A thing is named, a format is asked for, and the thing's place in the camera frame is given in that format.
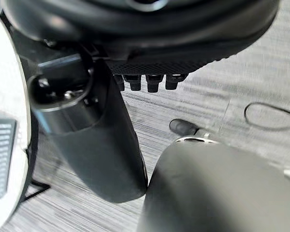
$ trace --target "black foot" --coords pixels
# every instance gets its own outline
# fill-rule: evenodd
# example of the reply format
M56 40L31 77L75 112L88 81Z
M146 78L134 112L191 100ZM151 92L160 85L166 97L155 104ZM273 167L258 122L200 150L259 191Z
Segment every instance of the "black foot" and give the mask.
M172 132L181 136L195 135L200 129L197 125L182 119L173 119L169 126Z

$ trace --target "shoe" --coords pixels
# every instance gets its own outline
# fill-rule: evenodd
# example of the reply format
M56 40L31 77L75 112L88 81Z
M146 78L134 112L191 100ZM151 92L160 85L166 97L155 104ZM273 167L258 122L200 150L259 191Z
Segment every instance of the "shoe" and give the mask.
M200 129L197 125L182 119L173 119L169 127L172 132L181 136L195 135Z

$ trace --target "black cylinder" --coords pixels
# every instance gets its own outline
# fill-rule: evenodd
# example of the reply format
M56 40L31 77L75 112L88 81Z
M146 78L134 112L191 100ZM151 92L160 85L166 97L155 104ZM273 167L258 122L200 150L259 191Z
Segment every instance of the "black cylinder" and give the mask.
M122 203L143 196L145 164L126 106L104 63L80 96L41 100L28 82L32 109L48 136L83 182L101 198Z

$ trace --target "floor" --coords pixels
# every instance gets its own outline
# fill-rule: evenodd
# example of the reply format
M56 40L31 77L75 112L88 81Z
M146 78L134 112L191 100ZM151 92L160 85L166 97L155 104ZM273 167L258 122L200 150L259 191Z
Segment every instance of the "floor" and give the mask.
M290 168L290 116L253 106L249 119L275 131L246 123L244 108L266 102L290 110L290 0L282 2L272 28L249 49L189 75L176 91L149 94L129 86L123 97L138 134L149 177L161 152L177 136L168 129L173 118L190 120L216 131L231 145ZM52 185L21 205L1 232L133 232L144 198L110 204L85 187L47 139L40 136L35 177Z

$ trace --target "wire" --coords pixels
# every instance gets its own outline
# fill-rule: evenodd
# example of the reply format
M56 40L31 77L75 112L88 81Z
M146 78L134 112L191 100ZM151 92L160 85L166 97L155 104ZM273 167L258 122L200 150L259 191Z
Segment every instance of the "wire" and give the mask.
M288 115L290 115L290 111L289 110L286 110L284 108L281 108L281 107L277 107L275 105L271 105L271 104L268 104L268 103L264 103L264 102L252 102L250 104L248 104L245 109L244 109L244 118L245 118L245 121L247 124L253 126L253 127L256 127L258 129L261 129L261 130L264 130L264 131L289 131L290 130L290 126L287 126L287 127L278 127L278 128L272 128L272 127L265 127L265 126L262 126L262 125L258 125L256 123L253 123L249 120L248 116L247 116L247 111L248 109L253 106L253 105L261 105L261 106L265 106L265 107L268 107L268 108L271 108L271 109L274 109L274 110L278 110L278 111L281 111L283 113L286 113Z
M34 179L32 179L32 181L31 181L31 185L34 185L34 186L36 186L36 187L40 187L41 189L40 189L39 191L37 191L37 192L35 192L35 193L33 193L33 194L31 194L31 195L25 197L25 199L23 200L23 202L25 202L25 201L27 201L27 200L29 200L29 199L31 199L31 198L33 198L33 197L39 195L39 194L42 193L42 192L45 192L46 190L48 190L48 189L51 188L50 185L48 185L48 184L44 184L44 183L41 183L41 182L36 181L36 180L34 180Z

